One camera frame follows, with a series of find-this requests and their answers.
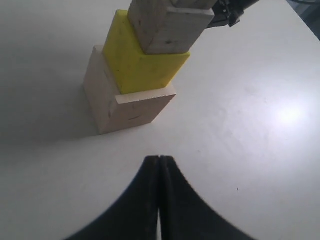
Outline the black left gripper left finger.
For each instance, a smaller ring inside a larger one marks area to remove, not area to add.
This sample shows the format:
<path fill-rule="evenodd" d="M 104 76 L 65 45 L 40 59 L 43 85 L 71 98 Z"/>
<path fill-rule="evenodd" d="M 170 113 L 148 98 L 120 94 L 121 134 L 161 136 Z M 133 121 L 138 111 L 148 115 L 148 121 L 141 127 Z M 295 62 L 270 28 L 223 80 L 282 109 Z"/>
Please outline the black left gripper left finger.
<path fill-rule="evenodd" d="M 70 240 L 157 239 L 160 158 L 147 156 L 123 194 Z"/>

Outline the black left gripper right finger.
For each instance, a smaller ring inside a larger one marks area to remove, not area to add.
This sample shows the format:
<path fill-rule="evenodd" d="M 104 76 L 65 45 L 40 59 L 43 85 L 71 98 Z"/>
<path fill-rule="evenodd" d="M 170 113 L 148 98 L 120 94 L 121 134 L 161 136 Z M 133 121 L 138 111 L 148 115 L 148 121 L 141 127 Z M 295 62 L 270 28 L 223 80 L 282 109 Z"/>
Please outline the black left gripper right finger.
<path fill-rule="evenodd" d="M 251 240 L 191 187 L 175 159 L 160 157 L 159 213 L 163 240 Z"/>

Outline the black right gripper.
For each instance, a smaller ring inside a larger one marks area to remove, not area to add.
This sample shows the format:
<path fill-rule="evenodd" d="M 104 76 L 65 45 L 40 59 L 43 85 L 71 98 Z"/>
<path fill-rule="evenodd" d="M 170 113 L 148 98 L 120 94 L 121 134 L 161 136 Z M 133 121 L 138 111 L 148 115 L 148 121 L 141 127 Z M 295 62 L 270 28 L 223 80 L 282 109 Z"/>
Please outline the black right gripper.
<path fill-rule="evenodd" d="M 258 0 L 218 0 L 211 8 L 214 17 L 208 24 L 207 29 L 229 26 L 230 28 L 236 25 L 244 11 Z"/>

